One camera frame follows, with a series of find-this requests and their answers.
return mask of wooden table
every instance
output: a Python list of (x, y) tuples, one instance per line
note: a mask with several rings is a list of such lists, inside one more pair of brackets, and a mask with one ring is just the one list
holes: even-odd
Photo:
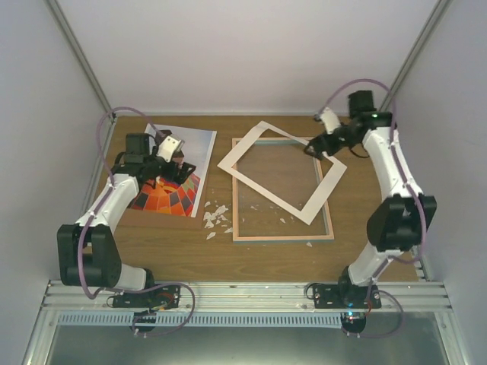
[[(321, 127), (309, 116), (164, 116), (153, 117), (155, 124), (178, 125), (218, 131), (208, 170), (205, 200), (231, 203), (231, 176), (217, 163), (231, 149), (233, 137), (243, 137), (260, 120), (296, 136), (314, 136)], [(113, 133), (107, 159), (125, 150), (129, 132), (143, 132), (146, 123), (139, 117), (120, 117)], [(358, 153), (364, 153), (357, 147)], [(206, 240), (207, 229), (168, 230), (117, 227), (116, 244), (122, 261), (150, 268), (157, 280), (178, 281), (336, 281), (346, 265), (354, 262), (367, 242), (365, 225), (380, 204), (380, 190), (370, 159), (359, 159), (341, 150), (336, 157), (347, 167), (329, 197), (335, 240), (315, 243), (267, 244), (233, 243), (230, 234)], [(100, 178), (98, 191), (107, 175)], [(414, 267), (393, 263), (382, 281), (416, 281)]]

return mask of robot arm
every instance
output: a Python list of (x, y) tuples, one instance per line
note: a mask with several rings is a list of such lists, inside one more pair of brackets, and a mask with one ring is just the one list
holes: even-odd
[(133, 268), (121, 262), (113, 234), (123, 212), (138, 195), (140, 188), (159, 176), (182, 184), (196, 167), (173, 161), (184, 141), (174, 135), (156, 140), (150, 148), (150, 136), (128, 134), (126, 151), (119, 154), (112, 176), (100, 196), (75, 224), (62, 225), (57, 234), (59, 269), (64, 285), (81, 285), (78, 244), (91, 244), (91, 253), (83, 253), (83, 272), (88, 286), (141, 290), (154, 283), (148, 269)]
[(374, 108), (371, 91), (349, 95), (349, 115), (348, 125), (340, 123), (328, 108), (315, 116), (315, 120), (325, 126), (325, 132), (313, 138), (304, 152), (321, 159), (323, 152), (334, 155), (343, 147), (353, 148), (362, 143), (371, 157), (382, 202), (367, 222), (368, 242), (355, 262), (344, 269), (337, 293), (343, 306), (363, 307), (368, 299), (369, 284), (377, 283), (394, 257), (421, 243), (422, 227), (415, 206), (416, 197), (425, 213), (426, 228), (436, 211), (436, 201), (433, 196), (424, 196), (412, 178), (399, 144), (398, 131), (391, 133), (392, 113), (378, 112)]

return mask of metal floor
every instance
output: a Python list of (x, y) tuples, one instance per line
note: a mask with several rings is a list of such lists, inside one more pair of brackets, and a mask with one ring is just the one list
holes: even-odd
[[(391, 330), (397, 313), (372, 313), (367, 333)], [(335, 328), (188, 327), (134, 338), (128, 327), (60, 325), (50, 365), (448, 363), (433, 314), (407, 313), (402, 332), (383, 340), (347, 338)]]

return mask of ventilation grille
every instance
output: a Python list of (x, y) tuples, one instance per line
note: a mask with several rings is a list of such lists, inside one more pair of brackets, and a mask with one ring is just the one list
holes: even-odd
[[(186, 318), (182, 313), (158, 313), (149, 326), (175, 326)], [(59, 325), (131, 325), (132, 312), (64, 311)], [(192, 327), (327, 327), (341, 328), (339, 313), (195, 313), (186, 324)]]

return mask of white panel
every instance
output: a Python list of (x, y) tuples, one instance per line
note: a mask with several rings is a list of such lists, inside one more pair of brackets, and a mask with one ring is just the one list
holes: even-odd
[(59, 1), (113, 105), (183, 114), (311, 113), (354, 78), (391, 84), (435, 2)]
[(0, 354), (21, 362), (49, 278), (56, 231), (80, 213), (103, 113), (39, 0), (0, 5)]
[(409, 167), (438, 211), (426, 253), (472, 356), (487, 357), (487, 2), (452, 2), (399, 92)]

